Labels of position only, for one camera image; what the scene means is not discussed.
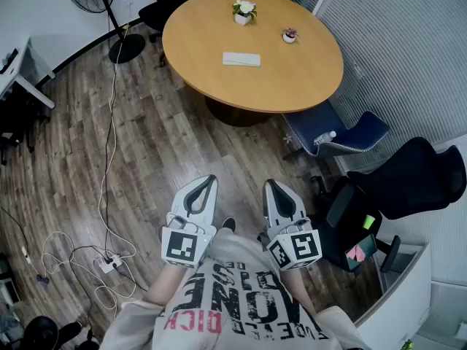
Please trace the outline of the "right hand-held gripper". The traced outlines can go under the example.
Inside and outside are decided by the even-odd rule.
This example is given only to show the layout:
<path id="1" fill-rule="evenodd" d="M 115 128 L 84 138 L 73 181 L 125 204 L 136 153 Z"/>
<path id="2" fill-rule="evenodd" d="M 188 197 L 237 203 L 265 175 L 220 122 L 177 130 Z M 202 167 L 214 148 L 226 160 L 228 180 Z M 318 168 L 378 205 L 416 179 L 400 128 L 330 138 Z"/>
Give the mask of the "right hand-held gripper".
<path id="1" fill-rule="evenodd" d="M 269 222 L 267 249 L 281 271 L 306 267 L 322 257 L 319 232 L 308 217 L 303 218 L 304 203 L 287 185 L 274 179 L 265 182 L 263 215 Z M 287 219 L 300 220 L 279 225 Z"/>

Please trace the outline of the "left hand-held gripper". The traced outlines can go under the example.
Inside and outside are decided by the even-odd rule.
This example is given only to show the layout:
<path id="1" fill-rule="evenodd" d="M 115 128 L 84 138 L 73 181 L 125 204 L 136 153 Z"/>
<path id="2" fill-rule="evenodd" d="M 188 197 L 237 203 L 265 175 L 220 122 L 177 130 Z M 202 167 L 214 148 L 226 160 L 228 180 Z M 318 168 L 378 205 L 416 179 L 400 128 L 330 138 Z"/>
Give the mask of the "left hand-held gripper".
<path id="1" fill-rule="evenodd" d="M 161 258 L 166 263 L 197 268 L 206 257 L 216 235 L 212 223 L 217 190 L 217 177 L 207 175 L 177 191 L 171 205 L 172 213 L 167 214 L 168 225 L 162 228 Z"/>

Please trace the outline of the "white case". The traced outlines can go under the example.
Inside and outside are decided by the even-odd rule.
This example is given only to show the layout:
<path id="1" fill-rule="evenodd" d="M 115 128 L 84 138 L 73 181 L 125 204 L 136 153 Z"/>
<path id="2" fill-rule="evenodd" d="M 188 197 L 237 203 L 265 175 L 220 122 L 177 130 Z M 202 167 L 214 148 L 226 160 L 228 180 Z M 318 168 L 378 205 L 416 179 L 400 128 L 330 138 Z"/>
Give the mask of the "white case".
<path id="1" fill-rule="evenodd" d="M 223 53 L 223 65 L 260 67 L 260 55 L 243 52 L 225 52 Z"/>

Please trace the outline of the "person's right forearm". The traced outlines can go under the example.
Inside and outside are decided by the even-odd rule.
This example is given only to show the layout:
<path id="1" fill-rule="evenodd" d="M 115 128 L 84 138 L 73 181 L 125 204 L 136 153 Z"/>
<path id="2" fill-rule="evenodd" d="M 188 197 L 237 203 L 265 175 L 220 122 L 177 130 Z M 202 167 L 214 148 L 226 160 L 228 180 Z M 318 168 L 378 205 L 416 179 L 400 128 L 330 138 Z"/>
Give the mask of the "person's right forearm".
<path id="1" fill-rule="evenodd" d="M 300 269 L 293 269 L 280 272 L 282 284 L 288 292 L 311 314 L 315 315 L 314 304 L 306 290 Z"/>

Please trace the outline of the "person's left forearm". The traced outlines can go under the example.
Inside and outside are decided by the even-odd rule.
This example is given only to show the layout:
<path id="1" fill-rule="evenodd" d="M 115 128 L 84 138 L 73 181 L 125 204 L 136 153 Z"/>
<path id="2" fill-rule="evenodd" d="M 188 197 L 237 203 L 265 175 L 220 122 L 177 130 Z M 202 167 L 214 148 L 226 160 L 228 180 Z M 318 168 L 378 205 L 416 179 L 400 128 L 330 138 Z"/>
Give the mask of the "person's left forearm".
<path id="1" fill-rule="evenodd" d="M 143 295 L 143 301 L 165 306 L 177 291 L 187 268 L 165 264 L 157 279 Z"/>

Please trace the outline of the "clear water bottle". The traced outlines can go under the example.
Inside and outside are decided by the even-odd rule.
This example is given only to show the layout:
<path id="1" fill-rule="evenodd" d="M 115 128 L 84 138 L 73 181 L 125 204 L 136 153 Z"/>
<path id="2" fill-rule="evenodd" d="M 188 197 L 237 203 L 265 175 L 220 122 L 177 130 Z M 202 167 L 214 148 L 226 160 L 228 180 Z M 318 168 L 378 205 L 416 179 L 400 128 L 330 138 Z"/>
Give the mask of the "clear water bottle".
<path id="1" fill-rule="evenodd" d="M 332 142 L 335 137 L 336 137 L 335 131 L 329 131 L 329 132 L 322 133 L 321 135 L 319 135 L 317 138 L 314 139 L 314 145 L 317 147 L 321 144 L 327 144 L 329 142 Z"/>

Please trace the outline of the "white power strip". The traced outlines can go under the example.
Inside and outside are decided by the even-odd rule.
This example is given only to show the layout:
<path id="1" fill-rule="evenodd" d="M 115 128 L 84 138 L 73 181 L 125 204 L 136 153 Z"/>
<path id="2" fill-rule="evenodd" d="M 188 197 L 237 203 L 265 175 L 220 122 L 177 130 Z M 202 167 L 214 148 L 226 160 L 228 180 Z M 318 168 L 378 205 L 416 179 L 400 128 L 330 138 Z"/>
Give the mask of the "white power strip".
<path id="1" fill-rule="evenodd" d="M 105 274 L 116 270 L 123 264 L 122 260 L 117 254 L 113 254 L 111 257 L 108 258 L 98 257 L 93 262 L 96 263 L 97 266 L 100 267 L 101 271 Z"/>

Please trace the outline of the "person's printed beige shirt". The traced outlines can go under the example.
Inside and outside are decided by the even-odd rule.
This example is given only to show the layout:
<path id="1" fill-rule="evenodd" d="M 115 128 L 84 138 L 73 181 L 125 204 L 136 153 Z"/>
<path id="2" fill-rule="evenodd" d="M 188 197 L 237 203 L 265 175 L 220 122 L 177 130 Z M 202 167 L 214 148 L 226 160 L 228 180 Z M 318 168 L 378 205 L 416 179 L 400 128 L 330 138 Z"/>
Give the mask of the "person's printed beige shirt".
<path id="1" fill-rule="evenodd" d="M 219 229 L 165 306 L 123 305 L 101 350 L 370 350 L 341 308 L 311 315 L 280 272 L 259 242 Z"/>

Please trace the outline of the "blue chair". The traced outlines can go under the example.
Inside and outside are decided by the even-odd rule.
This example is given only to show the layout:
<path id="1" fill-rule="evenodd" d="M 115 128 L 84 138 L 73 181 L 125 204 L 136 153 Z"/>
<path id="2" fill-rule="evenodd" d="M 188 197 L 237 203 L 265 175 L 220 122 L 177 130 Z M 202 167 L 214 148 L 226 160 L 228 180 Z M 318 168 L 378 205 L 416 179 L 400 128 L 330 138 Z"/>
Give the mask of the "blue chair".
<path id="1" fill-rule="evenodd" d="M 285 121 L 301 144 L 301 148 L 283 157 L 291 159 L 306 152 L 314 158 L 331 158 L 368 152 L 389 132 L 389 125 L 373 112 L 364 112 L 355 126 L 346 128 L 334 108 L 324 101 L 311 109 L 284 115 Z M 314 145 L 314 139 L 325 132 L 335 131 L 332 142 Z"/>

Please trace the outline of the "black mesh office chair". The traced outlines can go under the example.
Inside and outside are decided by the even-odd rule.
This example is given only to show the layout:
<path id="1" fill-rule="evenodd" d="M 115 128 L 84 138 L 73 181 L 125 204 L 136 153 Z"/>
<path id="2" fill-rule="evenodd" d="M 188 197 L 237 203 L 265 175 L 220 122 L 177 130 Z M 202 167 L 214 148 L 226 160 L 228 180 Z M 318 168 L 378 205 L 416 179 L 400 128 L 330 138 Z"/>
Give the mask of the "black mesh office chair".
<path id="1" fill-rule="evenodd" d="M 457 147 L 437 153 L 426 139 L 417 137 L 370 174 L 350 171 L 340 177 L 331 191 L 322 177 L 313 176 L 311 181 L 318 189 L 312 225 L 319 232 L 323 258 L 354 273 L 361 263 L 346 253 L 359 244 L 366 258 L 385 253 L 380 270 L 386 272 L 401 239 L 394 236 L 389 244 L 378 239 L 382 220 L 440 210 L 458 201 L 467 189 L 467 168 Z M 375 218 L 369 230 L 363 228 L 367 214 Z"/>

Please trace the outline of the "white cabinet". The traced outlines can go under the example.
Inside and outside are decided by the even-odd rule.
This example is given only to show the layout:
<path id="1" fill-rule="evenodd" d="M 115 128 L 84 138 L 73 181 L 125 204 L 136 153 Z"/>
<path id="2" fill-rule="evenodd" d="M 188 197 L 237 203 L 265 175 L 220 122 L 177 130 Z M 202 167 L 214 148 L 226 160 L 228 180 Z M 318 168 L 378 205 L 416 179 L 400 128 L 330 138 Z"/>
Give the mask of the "white cabinet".
<path id="1" fill-rule="evenodd" d="M 430 245 L 400 245 L 389 270 L 378 277 L 382 296 L 355 326 L 372 350 L 402 350 L 430 313 Z"/>

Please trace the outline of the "black chair beside white desk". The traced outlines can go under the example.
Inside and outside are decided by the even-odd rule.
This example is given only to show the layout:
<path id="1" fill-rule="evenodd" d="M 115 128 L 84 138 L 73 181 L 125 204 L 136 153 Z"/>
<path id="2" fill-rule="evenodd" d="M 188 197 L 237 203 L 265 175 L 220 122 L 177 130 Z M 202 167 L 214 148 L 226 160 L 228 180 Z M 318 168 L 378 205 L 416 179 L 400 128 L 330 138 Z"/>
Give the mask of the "black chair beside white desk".
<path id="1" fill-rule="evenodd" d="M 50 117 L 42 112 L 36 97 L 14 83 L 11 93 L 0 101 L 0 164 L 7 164 L 8 146 L 17 147 L 24 139 L 28 151 L 34 151 L 31 130 L 36 121 L 49 123 Z"/>

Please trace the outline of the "white flower potted plant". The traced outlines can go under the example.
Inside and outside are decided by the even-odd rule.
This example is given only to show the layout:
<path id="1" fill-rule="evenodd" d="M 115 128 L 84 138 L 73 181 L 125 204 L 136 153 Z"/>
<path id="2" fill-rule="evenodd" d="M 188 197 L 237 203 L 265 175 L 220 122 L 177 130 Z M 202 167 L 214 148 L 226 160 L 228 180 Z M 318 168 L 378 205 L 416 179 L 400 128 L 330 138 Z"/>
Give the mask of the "white flower potted plant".
<path id="1" fill-rule="evenodd" d="M 256 4 L 245 1 L 236 0 L 233 4 L 233 16 L 236 23 L 245 26 L 257 16 Z"/>

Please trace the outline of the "white desk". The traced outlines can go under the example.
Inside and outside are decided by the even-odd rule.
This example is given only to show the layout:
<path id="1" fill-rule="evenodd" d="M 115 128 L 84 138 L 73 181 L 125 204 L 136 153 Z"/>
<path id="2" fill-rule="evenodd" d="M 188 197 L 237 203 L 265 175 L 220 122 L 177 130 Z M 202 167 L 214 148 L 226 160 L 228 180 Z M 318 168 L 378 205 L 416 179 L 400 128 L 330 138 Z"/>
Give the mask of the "white desk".
<path id="1" fill-rule="evenodd" d="M 28 37 L 18 46 L 18 54 L 9 68 L 0 74 L 0 99 L 5 97 L 13 84 L 18 84 L 46 107 L 54 109 L 55 103 L 37 89 L 32 82 L 38 72 L 45 73 L 51 79 L 55 78 L 55 72 L 32 47 L 31 38 Z"/>

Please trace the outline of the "dark table pedestal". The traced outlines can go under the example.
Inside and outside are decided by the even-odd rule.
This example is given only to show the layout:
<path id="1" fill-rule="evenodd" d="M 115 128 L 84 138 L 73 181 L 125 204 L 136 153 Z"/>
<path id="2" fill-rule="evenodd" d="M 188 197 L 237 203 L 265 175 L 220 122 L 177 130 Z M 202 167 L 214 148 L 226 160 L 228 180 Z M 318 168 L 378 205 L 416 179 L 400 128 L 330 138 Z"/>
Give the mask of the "dark table pedestal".
<path id="1" fill-rule="evenodd" d="M 213 98 L 205 97 L 207 109 L 220 122 L 233 127 L 252 127 L 258 123 L 264 123 L 270 117 L 270 113 L 254 112 L 246 109 L 224 104 Z"/>

